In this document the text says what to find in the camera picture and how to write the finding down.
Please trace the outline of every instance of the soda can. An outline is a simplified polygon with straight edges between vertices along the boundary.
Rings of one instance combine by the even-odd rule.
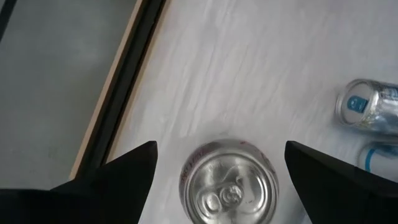
[[[359,154],[358,167],[398,182],[398,142],[372,142]]]
[[[398,134],[398,85],[357,79],[336,102],[342,124],[383,134]]]
[[[278,191],[271,163],[246,141],[202,145],[180,174],[181,203],[193,223],[269,223]]]

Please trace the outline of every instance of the black object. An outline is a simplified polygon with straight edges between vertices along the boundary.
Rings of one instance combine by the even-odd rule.
[[[50,191],[0,190],[0,223],[138,223],[156,162],[150,141]]]
[[[6,31],[8,21],[10,20],[11,14],[14,10],[14,6],[17,0],[5,0],[0,10],[0,42]]]
[[[313,224],[398,223],[398,184],[288,141],[290,178]]]
[[[165,0],[143,0],[135,18],[132,32],[111,80],[104,103],[99,111],[93,132],[76,173],[88,175],[103,164],[118,130],[132,88],[136,82],[142,61]]]

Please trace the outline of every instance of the gray floor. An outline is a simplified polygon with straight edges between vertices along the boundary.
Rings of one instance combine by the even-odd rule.
[[[0,43],[0,187],[67,181],[134,4],[17,2]]]

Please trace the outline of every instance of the can lid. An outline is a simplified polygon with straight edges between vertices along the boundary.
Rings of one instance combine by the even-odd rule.
[[[336,113],[340,121],[351,125],[360,122],[371,106],[374,89],[367,80],[354,80],[338,97]]]
[[[267,223],[277,200],[274,173],[250,156],[225,150],[210,156],[187,187],[194,223]]]

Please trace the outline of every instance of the white table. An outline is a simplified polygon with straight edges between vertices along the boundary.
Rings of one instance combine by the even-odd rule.
[[[281,195],[287,140],[355,164],[377,137],[336,124],[336,96],[354,78],[398,83],[397,11],[394,0],[169,1],[111,155],[158,142],[140,223],[190,223],[178,176],[212,139],[256,145]]]

